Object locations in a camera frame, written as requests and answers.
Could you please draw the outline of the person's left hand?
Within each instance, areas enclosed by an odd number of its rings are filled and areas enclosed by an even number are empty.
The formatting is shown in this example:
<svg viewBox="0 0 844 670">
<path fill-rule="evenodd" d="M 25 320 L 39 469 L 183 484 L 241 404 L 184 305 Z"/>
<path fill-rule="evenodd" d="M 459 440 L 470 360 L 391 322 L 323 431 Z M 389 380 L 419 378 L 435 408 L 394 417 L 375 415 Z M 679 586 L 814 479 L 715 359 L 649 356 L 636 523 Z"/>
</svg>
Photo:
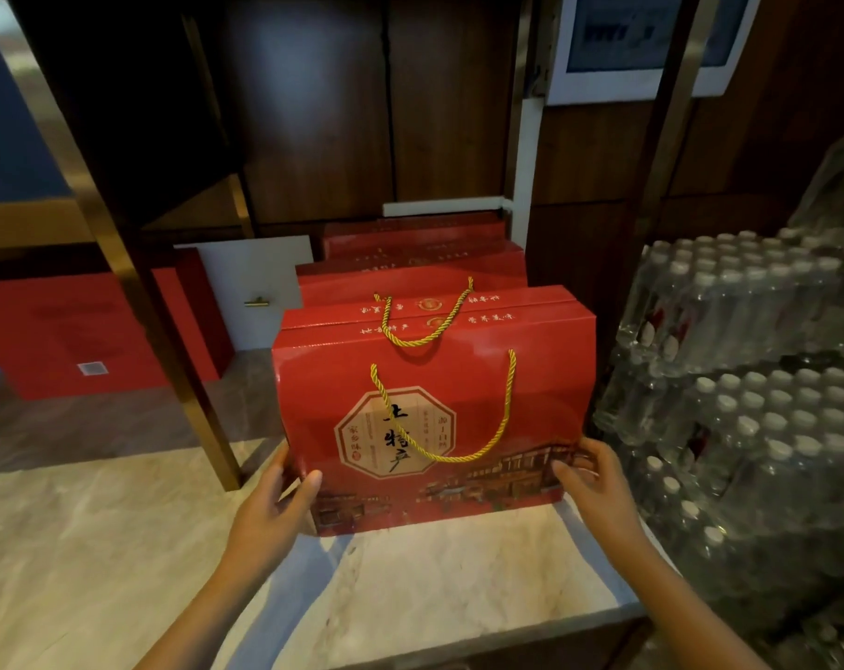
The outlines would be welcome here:
<svg viewBox="0 0 844 670">
<path fill-rule="evenodd" d="M 285 524 L 282 519 L 282 501 L 296 490 L 306 475 L 302 477 L 298 474 L 290 446 L 286 440 L 282 440 L 257 484 L 239 506 L 223 556 L 254 555 L 259 561 L 276 561 L 274 571 L 304 529 Z"/>
</svg>

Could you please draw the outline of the person's right hand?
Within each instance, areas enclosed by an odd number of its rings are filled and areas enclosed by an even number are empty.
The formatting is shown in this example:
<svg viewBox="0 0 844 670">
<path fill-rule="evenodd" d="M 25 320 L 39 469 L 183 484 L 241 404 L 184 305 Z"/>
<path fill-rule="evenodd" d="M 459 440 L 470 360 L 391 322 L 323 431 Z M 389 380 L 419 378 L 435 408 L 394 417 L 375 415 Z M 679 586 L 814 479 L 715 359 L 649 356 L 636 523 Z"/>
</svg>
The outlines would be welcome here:
<svg viewBox="0 0 844 670">
<path fill-rule="evenodd" d="M 567 464 L 595 471 L 595 501 L 591 506 L 576 508 L 608 560 L 618 565 L 635 552 L 650 548 L 614 450 L 605 442 L 584 437 L 572 448 Z"/>
</svg>

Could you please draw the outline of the red gift box octagon print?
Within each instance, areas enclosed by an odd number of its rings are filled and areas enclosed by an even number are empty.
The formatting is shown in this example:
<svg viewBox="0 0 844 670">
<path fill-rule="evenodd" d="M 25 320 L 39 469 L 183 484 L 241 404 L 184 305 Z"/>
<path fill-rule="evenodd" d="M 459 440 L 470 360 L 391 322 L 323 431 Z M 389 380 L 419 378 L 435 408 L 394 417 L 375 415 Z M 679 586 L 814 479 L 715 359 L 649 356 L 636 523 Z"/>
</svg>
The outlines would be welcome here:
<svg viewBox="0 0 844 670">
<path fill-rule="evenodd" d="M 596 320 L 559 286 L 288 311 L 271 347 L 320 536 L 552 504 L 594 389 Z"/>
</svg>

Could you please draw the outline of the person's right forearm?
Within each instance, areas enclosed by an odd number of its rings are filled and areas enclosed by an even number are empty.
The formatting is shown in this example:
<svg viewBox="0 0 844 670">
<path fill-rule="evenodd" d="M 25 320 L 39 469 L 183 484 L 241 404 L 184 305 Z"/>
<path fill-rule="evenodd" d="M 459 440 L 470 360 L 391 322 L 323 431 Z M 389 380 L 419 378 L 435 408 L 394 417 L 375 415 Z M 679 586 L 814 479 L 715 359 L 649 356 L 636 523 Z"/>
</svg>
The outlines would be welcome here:
<svg viewBox="0 0 844 670">
<path fill-rule="evenodd" d="M 682 670 L 771 670 L 695 593 L 639 526 L 598 541 L 662 634 Z"/>
</svg>

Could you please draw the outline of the person's left forearm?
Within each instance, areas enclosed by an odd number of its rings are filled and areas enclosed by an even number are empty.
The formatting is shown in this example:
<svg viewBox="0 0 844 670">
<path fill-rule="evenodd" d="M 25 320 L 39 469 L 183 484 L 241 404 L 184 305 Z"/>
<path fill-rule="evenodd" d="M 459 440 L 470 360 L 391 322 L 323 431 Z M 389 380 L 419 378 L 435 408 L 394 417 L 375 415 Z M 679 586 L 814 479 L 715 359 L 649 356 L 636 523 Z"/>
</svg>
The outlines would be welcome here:
<svg viewBox="0 0 844 670">
<path fill-rule="evenodd" d="M 276 564 L 254 555 L 225 554 L 133 670 L 211 670 L 230 629 Z"/>
</svg>

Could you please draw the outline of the stack of bottled water packs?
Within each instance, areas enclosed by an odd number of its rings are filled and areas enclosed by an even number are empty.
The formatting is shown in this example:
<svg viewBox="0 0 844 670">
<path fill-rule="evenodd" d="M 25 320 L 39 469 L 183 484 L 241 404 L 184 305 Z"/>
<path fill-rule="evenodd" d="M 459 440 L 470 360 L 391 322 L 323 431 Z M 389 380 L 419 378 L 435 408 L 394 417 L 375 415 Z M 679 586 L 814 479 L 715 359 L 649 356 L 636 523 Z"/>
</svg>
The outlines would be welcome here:
<svg viewBox="0 0 844 670">
<path fill-rule="evenodd" d="M 844 135 L 776 235 L 643 247 L 592 421 L 773 670 L 844 670 Z"/>
</svg>

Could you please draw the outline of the white cabinet door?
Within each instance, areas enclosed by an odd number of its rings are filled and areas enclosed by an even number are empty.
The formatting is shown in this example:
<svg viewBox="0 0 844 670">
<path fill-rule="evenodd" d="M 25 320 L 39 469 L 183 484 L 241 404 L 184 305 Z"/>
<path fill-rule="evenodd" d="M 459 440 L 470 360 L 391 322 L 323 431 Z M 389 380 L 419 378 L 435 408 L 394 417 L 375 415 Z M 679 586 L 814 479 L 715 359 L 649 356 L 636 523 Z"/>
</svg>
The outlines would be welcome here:
<svg viewBox="0 0 844 670">
<path fill-rule="evenodd" d="M 307 235 L 178 245 L 196 249 L 237 352 L 269 350 L 286 310 L 302 307 L 296 267 L 314 261 Z M 244 306 L 257 296 L 269 307 Z"/>
</svg>

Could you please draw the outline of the red gift box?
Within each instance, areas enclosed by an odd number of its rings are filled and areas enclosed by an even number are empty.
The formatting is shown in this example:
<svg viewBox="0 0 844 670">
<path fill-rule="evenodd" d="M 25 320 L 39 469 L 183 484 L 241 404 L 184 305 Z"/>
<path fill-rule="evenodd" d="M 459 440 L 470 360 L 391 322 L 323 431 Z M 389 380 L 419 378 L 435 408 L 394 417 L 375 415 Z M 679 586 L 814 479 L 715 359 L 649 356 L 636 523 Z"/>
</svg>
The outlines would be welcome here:
<svg viewBox="0 0 844 670">
<path fill-rule="evenodd" d="M 524 251 L 506 240 L 446 243 L 295 267 L 304 306 L 371 303 L 382 298 L 525 288 Z"/>
<path fill-rule="evenodd" d="M 321 242 L 324 257 L 331 260 L 389 249 L 502 239 L 505 235 L 506 226 L 499 213 L 484 211 L 330 222 L 324 227 Z"/>
</svg>

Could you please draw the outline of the large red carton white label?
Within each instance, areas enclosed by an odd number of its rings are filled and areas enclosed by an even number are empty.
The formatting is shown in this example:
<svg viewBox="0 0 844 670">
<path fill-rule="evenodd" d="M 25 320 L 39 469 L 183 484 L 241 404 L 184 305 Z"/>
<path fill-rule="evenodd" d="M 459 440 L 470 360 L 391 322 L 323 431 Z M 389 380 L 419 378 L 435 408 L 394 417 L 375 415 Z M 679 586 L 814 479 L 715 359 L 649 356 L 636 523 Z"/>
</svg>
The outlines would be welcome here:
<svg viewBox="0 0 844 670">
<path fill-rule="evenodd" d="M 199 251 L 152 256 L 152 273 L 203 382 L 235 349 Z M 111 271 L 0 280 L 0 372 L 25 400 L 169 384 Z"/>
</svg>

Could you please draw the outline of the dark wooden shelf panel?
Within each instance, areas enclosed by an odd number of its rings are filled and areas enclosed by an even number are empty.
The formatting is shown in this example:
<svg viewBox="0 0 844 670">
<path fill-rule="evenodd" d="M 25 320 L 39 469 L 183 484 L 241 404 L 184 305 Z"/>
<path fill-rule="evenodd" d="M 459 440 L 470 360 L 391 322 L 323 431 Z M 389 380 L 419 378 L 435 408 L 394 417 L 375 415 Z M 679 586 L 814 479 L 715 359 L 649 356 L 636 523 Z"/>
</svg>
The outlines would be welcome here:
<svg viewBox="0 0 844 670">
<path fill-rule="evenodd" d="M 117 220 L 141 228 L 227 176 L 189 0 L 9 1 Z"/>
</svg>

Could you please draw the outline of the wide gold metal shelf post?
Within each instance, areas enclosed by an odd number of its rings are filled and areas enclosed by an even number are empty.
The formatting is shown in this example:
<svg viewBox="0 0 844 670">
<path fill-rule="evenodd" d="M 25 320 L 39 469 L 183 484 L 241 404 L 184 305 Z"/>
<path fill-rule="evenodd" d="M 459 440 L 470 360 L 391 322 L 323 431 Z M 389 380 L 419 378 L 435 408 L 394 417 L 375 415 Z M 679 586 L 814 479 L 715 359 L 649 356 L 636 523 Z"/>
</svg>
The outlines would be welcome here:
<svg viewBox="0 0 844 670">
<path fill-rule="evenodd" d="M 225 491 L 240 489 L 237 458 L 155 277 L 145 258 L 128 248 L 9 0 L 0 0 L 0 54 L 216 478 Z"/>
</svg>

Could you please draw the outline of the thin gold metal shelf post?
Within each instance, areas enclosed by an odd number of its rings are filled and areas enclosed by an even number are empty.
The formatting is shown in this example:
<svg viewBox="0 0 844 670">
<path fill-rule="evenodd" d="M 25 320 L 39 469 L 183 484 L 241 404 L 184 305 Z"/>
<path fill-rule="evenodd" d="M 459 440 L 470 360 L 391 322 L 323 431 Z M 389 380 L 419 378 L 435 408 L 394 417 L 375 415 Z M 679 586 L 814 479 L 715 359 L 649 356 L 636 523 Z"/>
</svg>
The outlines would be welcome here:
<svg viewBox="0 0 844 670">
<path fill-rule="evenodd" d="M 233 204 L 242 236 L 246 239 L 257 238 L 258 228 L 251 213 L 249 199 L 246 195 L 246 185 L 244 183 L 244 175 L 242 172 L 243 164 L 237 156 L 237 152 L 230 140 L 230 132 L 227 127 L 225 117 L 223 116 L 222 106 L 215 88 L 214 71 L 212 70 L 204 49 L 199 24 L 195 16 L 190 13 L 182 13 L 181 19 L 184 33 L 189 43 L 193 62 L 196 66 L 196 70 L 202 84 L 204 100 L 212 115 L 218 136 L 226 155 L 226 165 L 228 169 L 226 183 L 229 188 L 230 199 Z"/>
</svg>

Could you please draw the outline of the white framed wall board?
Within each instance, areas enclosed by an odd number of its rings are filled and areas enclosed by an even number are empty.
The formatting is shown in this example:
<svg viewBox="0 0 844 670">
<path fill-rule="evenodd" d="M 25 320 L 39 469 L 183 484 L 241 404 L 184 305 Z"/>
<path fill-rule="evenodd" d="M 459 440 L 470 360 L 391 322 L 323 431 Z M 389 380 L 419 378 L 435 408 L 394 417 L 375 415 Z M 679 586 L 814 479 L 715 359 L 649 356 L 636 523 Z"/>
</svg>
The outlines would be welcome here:
<svg viewBox="0 0 844 670">
<path fill-rule="evenodd" d="M 653 100 L 682 1 L 558 0 L 543 73 L 546 104 Z M 695 98 L 727 90 L 760 3 L 718 0 Z"/>
</svg>

